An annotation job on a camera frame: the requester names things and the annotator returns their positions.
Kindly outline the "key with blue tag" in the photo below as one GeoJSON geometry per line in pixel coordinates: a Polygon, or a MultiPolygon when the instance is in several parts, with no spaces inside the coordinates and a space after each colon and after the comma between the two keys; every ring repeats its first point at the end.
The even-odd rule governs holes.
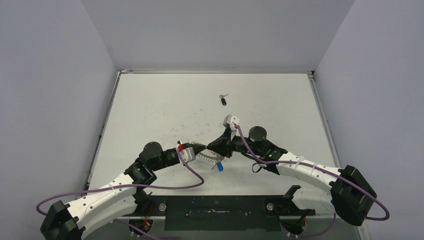
{"type": "Polygon", "coordinates": [[[212,168],[211,168],[211,169],[212,169],[212,170],[217,169],[219,172],[223,172],[223,171],[224,171],[224,166],[223,166],[223,164],[222,164],[222,161],[221,161],[221,160],[216,161],[216,162],[214,163],[214,165],[212,166],[212,168]]]}

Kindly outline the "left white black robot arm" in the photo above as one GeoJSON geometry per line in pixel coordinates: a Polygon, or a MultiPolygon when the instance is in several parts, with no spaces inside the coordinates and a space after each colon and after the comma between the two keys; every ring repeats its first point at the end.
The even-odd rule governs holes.
{"type": "Polygon", "coordinates": [[[152,213],[154,203],[146,188],[157,179],[156,171],[182,163],[206,150],[199,143],[181,143],[167,150],[155,141],[145,145],[138,158],[124,172],[102,188],[83,191],[82,197],[49,207],[40,227],[46,240],[83,240],[94,230],[126,215],[152,213]]]}

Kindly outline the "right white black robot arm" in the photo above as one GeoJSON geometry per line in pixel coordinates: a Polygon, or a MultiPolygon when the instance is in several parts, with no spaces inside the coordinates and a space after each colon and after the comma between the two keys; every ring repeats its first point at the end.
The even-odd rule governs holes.
{"type": "Polygon", "coordinates": [[[234,123],[206,148],[225,158],[230,158],[234,152],[244,154],[269,172],[295,178],[322,191],[296,192],[290,201],[298,209],[335,213],[357,227],[368,219],[370,209],[377,202],[377,194],[359,170],[350,165],[337,168],[306,160],[266,137],[267,131],[261,126],[252,127],[245,137],[240,126],[234,123]]]}

